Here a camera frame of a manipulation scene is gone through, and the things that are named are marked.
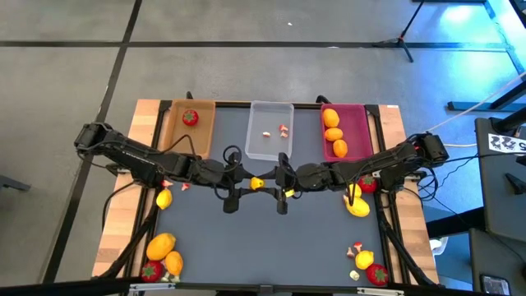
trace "gray floor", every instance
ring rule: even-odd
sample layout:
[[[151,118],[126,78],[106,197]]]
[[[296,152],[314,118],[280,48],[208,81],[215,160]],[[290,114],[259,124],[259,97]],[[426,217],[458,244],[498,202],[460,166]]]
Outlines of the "gray floor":
[[[524,28],[507,1],[491,0],[526,65]],[[132,0],[0,0],[0,39],[120,40]],[[409,0],[144,1],[133,40],[375,41],[395,37]],[[409,31],[412,42],[499,42],[481,5],[429,4]],[[415,63],[394,49],[129,49],[107,122],[127,132],[137,99],[197,98],[398,104],[407,133],[452,116],[450,100],[479,101],[517,75],[506,53],[420,49]],[[0,196],[0,285],[39,281],[79,160],[72,142],[93,120],[116,49],[0,48],[0,173],[33,185]],[[437,132],[474,143],[473,113]],[[451,149],[453,157],[474,149]],[[445,166],[439,178],[454,169]],[[456,211],[482,204],[474,160],[440,189]],[[58,273],[90,276],[100,216],[114,178],[93,168]],[[430,203],[429,206],[440,208]]]

